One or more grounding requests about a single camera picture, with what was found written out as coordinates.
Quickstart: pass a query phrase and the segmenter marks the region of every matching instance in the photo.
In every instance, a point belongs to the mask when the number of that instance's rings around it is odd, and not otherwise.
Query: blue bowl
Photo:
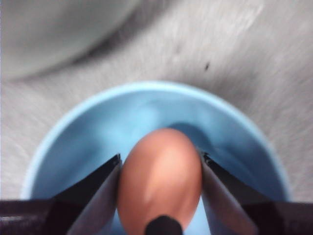
[[[203,90],[155,81],[104,91],[62,118],[38,148],[22,198],[49,198],[118,152],[125,160],[140,138],[162,127],[184,132],[217,163],[268,197],[290,199],[283,168],[247,117]],[[124,234],[117,214],[112,234]],[[209,234],[202,200],[185,234]]]

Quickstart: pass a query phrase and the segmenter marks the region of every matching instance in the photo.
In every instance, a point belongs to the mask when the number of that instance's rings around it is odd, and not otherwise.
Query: brown egg
[[[143,137],[120,174],[117,210],[128,235],[143,235],[160,215],[190,223],[201,193],[201,161],[182,132],[159,129]]]

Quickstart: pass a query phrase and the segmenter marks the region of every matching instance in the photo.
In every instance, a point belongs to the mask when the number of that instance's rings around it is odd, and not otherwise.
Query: egg
[[[184,133],[164,128],[147,134],[131,150],[120,173],[117,211],[125,231],[144,235],[147,224],[161,215],[186,229],[201,184],[201,161]]]

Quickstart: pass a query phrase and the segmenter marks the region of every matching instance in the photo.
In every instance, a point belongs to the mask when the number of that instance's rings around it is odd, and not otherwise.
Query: gray countertop
[[[36,147],[76,104],[139,80],[184,82],[265,133],[296,201],[313,201],[313,1],[144,0],[90,53],[1,83],[1,198],[18,198]]]

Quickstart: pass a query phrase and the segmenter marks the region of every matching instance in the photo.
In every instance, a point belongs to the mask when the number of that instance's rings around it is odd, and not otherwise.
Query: black tip
[[[147,225],[145,235],[182,235],[182,228],[175,219],[162,215]]]

